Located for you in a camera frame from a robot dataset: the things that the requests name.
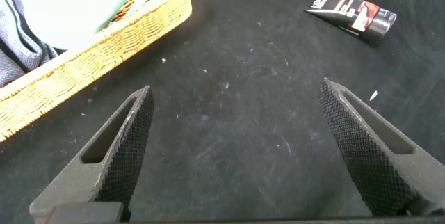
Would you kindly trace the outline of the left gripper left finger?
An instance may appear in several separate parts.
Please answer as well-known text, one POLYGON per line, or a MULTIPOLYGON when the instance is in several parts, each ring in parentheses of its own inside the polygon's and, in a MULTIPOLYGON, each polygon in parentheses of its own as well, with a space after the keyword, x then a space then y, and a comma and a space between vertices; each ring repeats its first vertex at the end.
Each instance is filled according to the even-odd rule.
POLYGON ((42 223, 53 207, 72 202, 120 202, 128 211, 153 114, 149 86, 130 94, 30 204, 34 221, 42 223))

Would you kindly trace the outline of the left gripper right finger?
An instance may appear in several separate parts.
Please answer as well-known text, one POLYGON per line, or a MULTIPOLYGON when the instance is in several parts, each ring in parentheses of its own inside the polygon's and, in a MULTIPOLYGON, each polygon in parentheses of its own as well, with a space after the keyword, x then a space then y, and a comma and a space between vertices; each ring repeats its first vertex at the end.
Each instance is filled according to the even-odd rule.
POLYGON ((324 79, 318 100, 350 177, 373 215, 444 215, 442 163, 347 87, 324 79))

